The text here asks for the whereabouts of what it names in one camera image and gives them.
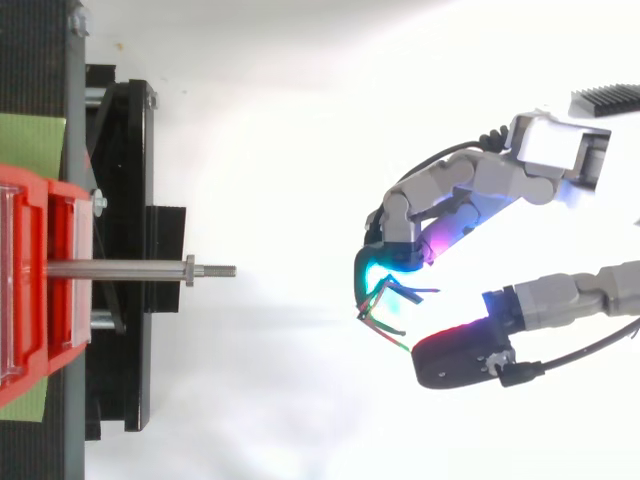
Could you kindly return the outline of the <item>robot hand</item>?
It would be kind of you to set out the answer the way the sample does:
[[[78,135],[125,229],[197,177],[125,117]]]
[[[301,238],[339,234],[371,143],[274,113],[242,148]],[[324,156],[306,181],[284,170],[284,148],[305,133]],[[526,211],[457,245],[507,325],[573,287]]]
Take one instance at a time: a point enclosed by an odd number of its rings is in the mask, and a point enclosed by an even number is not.
[[[507,126],[434,154],[384,194],[355,255],[358,319],[394,345],[403,332],[375,316],[385,294],[413,304],[425,290],[402,276],[435,260],[518,201],[594,199],[609,212],[639,204],[639,88],[617,83],[574,91],[565,111],[535,109]],[[408,350],[418,383],[450,390],[497,380],[530,382],[639,331],[639,264],[555,273],[483,294],[486,315],[419,340]],[[513,335],[603,314],[629,323],[559,358],[520,362]]]

